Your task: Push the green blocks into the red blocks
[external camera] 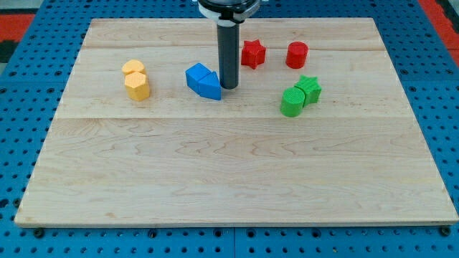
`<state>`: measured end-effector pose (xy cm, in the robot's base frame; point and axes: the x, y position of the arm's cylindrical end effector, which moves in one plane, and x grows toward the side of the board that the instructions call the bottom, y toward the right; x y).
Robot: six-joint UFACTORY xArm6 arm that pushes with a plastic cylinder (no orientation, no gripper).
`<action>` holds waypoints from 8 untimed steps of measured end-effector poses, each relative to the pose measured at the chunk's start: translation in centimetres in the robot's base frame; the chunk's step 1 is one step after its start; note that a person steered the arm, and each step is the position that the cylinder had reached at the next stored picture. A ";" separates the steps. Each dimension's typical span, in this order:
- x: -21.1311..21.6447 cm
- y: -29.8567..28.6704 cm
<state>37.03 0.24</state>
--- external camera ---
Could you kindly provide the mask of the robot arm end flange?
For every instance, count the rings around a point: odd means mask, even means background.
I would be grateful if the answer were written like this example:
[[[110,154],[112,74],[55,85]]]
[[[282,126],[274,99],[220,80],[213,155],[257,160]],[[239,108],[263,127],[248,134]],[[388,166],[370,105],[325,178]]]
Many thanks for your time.
[[[223,27],[232,27],[251,17],[261,5],[261,0],[198,0],[203,16]]]

